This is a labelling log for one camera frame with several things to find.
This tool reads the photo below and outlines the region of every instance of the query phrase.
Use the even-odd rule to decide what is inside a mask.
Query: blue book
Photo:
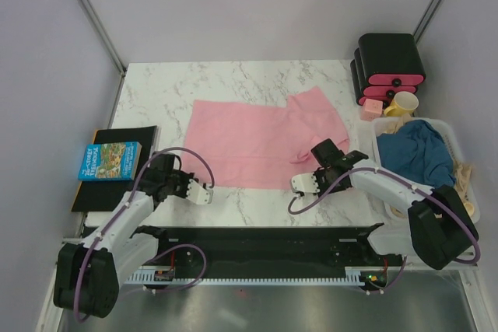
[[[79,180],[133,180],[142,146],[138,142],[88,144]]]

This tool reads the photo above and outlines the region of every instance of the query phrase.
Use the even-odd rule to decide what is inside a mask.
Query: book
[[[151,153],[155,150],[159,138],[159,128],[110,128],[98,130],[95,133],[93,144],[139,142],[142,151],[139,156],[137,170],[147,163]],[[130,185],[129,180],[109,182],[80,181],[72,211],[113,211],[123,198]]]
[[[78,179],[133,180],[141,149],[138,142],[87,145]]]

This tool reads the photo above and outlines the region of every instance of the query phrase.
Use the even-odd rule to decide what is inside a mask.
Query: floor
[[[135,292],[120,299],[106,319],[77,325],[65,314],[59,332],[476,331],[459,279],[450,272],[404,273],[386,294],[370,296],[358,288],[304,286]]]

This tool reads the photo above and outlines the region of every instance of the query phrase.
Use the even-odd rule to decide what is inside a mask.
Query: pink cloth
[[[341,118],[314,87],[289,96],[286,108],[196,100],[184,146],[211,166],[217,186],[289,190],[294,175],[316,170],[310,150],[326,138],[348,151]],[[195,157],[181,157],[185,171],[209,181]]]

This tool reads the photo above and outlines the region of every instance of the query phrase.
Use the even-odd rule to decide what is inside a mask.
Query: mug handle
[[[394,105],[390,105],[386,109],[384,109],[384,116],[389,117],[389,112],[391,112],[393,109],[396,109]]]

